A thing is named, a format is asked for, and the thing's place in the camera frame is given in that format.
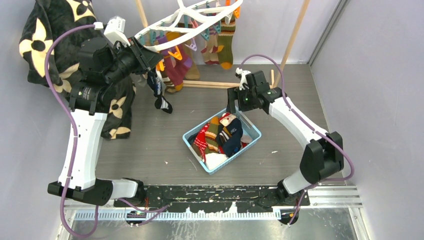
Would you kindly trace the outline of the navy black white sock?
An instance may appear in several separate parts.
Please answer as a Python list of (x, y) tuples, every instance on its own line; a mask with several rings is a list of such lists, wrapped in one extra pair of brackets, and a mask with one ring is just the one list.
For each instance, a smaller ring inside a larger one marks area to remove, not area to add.
[(167, 114), (171, 114), (173, 112), (173, 107), (163, 95), (162, 81), (158, 77), (157, 72), (155, 70), (148, 71), (146, 81), (156, 98), (154, 102), (155, 108), (162, 110)]

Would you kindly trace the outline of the orange clothespin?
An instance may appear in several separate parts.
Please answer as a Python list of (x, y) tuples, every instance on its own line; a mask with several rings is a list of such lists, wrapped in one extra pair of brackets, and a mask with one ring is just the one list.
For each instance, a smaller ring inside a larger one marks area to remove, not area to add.
[(178, 61), (182, 61), (183, 60), (182, 53), (181, 53), (181, 51), (180, 51), (180, 49), (179, 49), (179, 47), (177, 45), (174, 48), (172, 48), (172, 49), (170, 48), (167, 52), (168, 52), (168, 54), (170, 56), (172, 56), (176, 60), (178, 60)]

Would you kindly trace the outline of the brown white orange sock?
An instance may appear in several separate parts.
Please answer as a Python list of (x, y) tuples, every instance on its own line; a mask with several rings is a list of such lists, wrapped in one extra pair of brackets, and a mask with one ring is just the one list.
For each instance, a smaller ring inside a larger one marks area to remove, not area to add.
[(204, 154), (220, 153), (220, 146), (217, 142), (218, 130), (219, 130), (219, 118), (214, 116), (208, 123), (205, 131), (205, 143), (206, 148)]

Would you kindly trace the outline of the navy sock with white script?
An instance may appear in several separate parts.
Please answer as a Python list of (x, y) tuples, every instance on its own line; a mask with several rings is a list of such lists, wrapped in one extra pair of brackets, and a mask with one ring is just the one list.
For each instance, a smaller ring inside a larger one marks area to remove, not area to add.
[(222, 148), (223, 153), (227, 157), (231, 157), (242, 147), (242, 122), (232, 114), (223, 117), (219, 122), (217, 143)]

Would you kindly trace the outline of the white clip hanger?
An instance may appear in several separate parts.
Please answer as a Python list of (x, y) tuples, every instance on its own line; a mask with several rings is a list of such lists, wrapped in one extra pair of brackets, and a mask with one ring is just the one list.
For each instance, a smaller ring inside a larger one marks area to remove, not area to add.
[[(135, 34), (139, 42), (143, 42), (145, 35), (150, 35), (150, 50), (160, 52), (177, 47), (186, 41), (194, 41), (195, 37), (201, 36), (204, 40), (209, 39), (209, 30), (214, 28), (220, 32), (221, 20), (230, 23), (231, 19), (240, 17), (242, 0), (226, 0), (224, 4), (213, 7), (213, 3), (218, 0), (203, 0), (192, 5), (185, 5), (182, 0), (178, 0), (178, 9), (175, 12), (155, 23), (145, 26)], [(155, 34), (163, 36), (165, 33), (179, 33), (181, 36), (165, 43), (155, 44)]]

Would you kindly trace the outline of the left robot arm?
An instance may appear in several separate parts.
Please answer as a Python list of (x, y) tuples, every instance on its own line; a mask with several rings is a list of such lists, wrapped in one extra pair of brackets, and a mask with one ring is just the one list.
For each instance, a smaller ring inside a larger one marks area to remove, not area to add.
[(51, 195), (104, 206), (110, 200), (124, 199), (135, 207), (144, 204), (144, 183), (133, 178), (99, 179), (95, 171), (115, 85), (131, 74), (145, 74), (162, 59), (158, 52), (147, 49), (135, 37), (110, 44), (103, 37), (82, 43), (78, 52), (83, 80), (71, 90), (69, 110), (71, 125), (66, 159), (57, 181), (49, 183)]

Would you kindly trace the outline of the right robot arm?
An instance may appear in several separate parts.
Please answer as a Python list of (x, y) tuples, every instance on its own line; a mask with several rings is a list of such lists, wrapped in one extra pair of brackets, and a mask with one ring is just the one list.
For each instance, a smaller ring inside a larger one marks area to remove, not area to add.
[(339, 133), (329, 133), (306, 117), (280, 87), (270, 87), (263, 71), (238, 67), (235, 76), (240, 84), (227, 89), (227, 111), (262, 109), (278, 120), (303, 148), (298, 169), (277, 184), (276, 195), (281, 204), (291, 205), (302, 190), (344, 168), (343, 139)]

